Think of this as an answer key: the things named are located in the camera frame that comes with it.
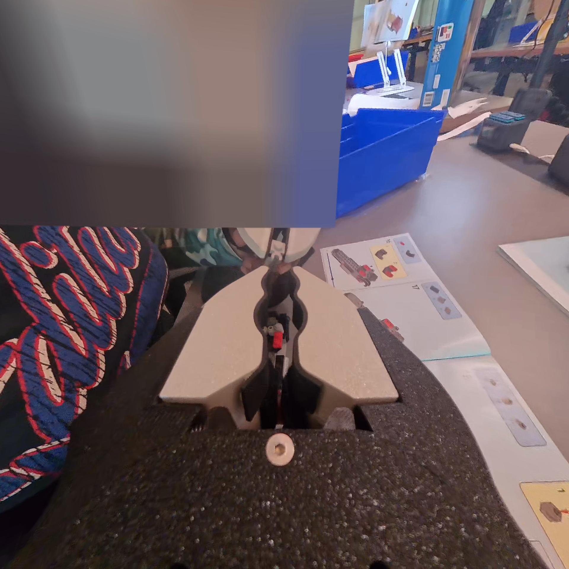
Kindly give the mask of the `black battery charger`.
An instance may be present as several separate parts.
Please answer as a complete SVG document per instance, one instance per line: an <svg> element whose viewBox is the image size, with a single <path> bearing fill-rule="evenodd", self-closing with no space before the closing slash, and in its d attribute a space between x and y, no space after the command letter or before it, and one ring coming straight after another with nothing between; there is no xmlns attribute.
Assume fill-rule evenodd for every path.
<svg viewBox="0 0 569 569"><path fill-rule="evenodd" d="M511 145L521 145L531 120L512 111L492 113L481 123L476 146L491 153L510 151Z"/></svg>

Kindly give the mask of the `large blue plastic bin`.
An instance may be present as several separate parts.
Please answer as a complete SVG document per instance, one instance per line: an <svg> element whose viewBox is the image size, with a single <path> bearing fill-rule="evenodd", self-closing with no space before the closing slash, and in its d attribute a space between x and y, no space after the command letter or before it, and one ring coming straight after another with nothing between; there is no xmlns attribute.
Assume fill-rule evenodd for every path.
<svg viewBox="0 0 569 569"><path fill-rule="evenodd" d="M366 109L344 113L336 218L426 173L445 110Z"/></svg>

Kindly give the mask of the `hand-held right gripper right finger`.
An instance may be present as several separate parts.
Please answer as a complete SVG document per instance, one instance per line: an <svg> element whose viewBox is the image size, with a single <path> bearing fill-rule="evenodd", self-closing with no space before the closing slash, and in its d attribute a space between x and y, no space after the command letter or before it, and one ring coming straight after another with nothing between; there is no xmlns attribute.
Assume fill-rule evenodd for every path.
<svg viewBox="0 0 569 569"><path fill-rule="evenodd" d="M291 270L291 281L296 334L282 388L285 426L321 428L336 409L396 402L357 307L303 268Z"/></svg>

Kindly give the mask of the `wooden workbench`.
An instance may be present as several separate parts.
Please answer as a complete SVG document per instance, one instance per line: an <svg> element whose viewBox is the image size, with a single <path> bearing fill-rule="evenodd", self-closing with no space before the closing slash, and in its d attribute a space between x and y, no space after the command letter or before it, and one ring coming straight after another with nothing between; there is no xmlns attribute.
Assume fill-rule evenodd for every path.
<svg viewBox="0 0 569 569"><path fill-rule="evenodd" d="M505 58L518 57L527 58L539 56L544 50L544 42L534 45L533 42L523 44L507 44L501 46L491 46L481 48L471 53L471 60L488 59L488 58Z"/></svg>

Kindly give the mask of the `white flat object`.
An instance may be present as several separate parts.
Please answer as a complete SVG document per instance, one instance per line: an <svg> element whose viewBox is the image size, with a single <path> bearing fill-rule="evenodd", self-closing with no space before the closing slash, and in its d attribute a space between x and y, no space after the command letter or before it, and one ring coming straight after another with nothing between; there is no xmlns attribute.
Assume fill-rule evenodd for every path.
<svg viewBox="0 0 569 569"><path fill-rule="evenodd" d="M385 95L374 90L348 89L343 115L355 116L360 109L417 110L421 100L422 86L413 84L411 87L411 90L406 92L391 92Z"/></svg>

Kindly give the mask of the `white folding stand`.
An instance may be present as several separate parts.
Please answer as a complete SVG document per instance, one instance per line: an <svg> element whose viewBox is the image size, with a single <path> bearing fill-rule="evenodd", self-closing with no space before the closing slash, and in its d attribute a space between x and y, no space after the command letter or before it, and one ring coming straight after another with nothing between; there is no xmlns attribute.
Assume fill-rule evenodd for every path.
<svg viewBox="0 0 569 569"><path fill-rule="evenodd" d="M407 93L414 88L407 83L406 64L409 52L402 51L393 42L383 42L377 52L381 72L381 87L377 89L382 96Z"/></svg>

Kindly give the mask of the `grey desk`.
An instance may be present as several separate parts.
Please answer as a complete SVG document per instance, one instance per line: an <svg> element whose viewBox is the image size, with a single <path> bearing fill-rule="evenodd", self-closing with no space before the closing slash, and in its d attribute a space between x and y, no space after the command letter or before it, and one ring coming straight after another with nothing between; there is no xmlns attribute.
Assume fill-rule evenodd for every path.
<svg viewBox="0 0 569 569"><path fill-rule="evenodd" d="M568 460L568 317L497 251L568 235L568 197L473 146L439 142L425 177L321 232L320 250L409 233Z"/></svg>

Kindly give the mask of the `open instruction booklet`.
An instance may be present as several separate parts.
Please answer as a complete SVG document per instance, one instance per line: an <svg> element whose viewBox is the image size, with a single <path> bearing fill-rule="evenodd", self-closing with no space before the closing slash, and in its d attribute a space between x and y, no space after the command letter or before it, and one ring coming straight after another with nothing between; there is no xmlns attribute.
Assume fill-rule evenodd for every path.
<svg viewBox="0 0 569 569"><path fill-rule="evenodd" d="M568 460L409 233L320 254L326 281L369 309L446 389L546 565L568 568Z"/></svg>

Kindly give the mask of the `person in black shirt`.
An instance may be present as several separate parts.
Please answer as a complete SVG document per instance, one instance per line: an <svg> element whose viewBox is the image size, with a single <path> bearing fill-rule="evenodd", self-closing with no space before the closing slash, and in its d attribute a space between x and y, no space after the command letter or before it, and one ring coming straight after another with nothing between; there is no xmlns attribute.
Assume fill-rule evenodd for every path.
<svg viewBox="0 0 569 569"><path fill-rule="evenodd" d="M59 477L88 398L149 346L167 277L140 229L1 228L1 513Z"/></svg>

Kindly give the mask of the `black red grey brick model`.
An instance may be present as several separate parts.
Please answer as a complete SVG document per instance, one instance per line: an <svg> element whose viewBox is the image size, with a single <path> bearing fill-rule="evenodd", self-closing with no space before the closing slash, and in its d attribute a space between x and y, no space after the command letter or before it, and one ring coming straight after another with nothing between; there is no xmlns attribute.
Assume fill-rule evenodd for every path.
<svg viewBox="0 0 569 569"><path fill-rule="evenodd" d="M280 401L290 366L291 317L284 304L268 310L263 331L267 337L268 358L274 367L277 400Z"/></svg>

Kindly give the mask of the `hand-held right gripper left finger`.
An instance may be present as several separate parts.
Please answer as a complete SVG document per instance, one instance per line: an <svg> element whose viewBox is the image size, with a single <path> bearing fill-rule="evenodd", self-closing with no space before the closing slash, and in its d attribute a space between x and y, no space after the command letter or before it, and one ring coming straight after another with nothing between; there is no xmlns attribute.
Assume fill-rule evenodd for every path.
<svg viewBox="0 0 569 569"><path fill-rule="evenodd" d="M203 305L159 392L161 402L224 408L238 429L261 428L271 380L261 322L270 274L268 267L257 268Z"/></svg>

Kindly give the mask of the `black tripod stand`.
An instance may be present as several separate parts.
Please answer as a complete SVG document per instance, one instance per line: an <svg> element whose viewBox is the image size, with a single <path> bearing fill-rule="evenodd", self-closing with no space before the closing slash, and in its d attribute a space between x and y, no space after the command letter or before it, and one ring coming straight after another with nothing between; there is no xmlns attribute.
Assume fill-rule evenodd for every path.
<svg viewBox="0 0 569 569"><path fill-rule="evenodd" d="M547 33L543 49L529 84L530 89L541 89L544 76L554 57L558 42L562 39L568 24L568 1L560 1L558 11Z"/></svg>

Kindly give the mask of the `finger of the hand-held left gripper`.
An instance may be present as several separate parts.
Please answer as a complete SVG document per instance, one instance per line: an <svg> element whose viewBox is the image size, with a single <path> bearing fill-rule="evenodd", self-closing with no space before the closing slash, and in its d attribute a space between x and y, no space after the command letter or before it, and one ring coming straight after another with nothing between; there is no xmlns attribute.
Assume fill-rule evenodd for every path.
<svg viewBox="0 0 569 569"><path fill-rule="evenodd" d="M268 266L272 228L236 228L236 244L239 256L242 258L242 267Z"/></svg>
<svg viewBox="0 0 569 569"><path fill-rule="evenodd" d="M303 258L313 247L320 228L291 228L286 240L285 263L294 263Z"/></svg>

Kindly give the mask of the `closed pale booklet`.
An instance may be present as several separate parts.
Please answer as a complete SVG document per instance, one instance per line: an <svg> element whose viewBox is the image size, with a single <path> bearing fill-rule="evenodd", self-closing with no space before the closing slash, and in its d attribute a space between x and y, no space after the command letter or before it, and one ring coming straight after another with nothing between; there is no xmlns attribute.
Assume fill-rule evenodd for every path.
<svg viewBox="0 0 569 569"><path fill-rule="evenodd" d="M503 244L497 251L568 315L568 236Z"/></svg>

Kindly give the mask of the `blue cardboard toy box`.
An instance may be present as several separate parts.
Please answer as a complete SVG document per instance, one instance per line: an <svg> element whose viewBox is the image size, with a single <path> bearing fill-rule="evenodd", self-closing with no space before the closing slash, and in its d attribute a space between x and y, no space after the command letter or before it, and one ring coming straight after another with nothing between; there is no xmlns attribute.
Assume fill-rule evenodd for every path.
<svg viewBox="0 0 569 569"><path fill-rule="evenodd" d="M421 109L444 109L450 103L473 4L473 1L439 1L437 4Z"/></svg>

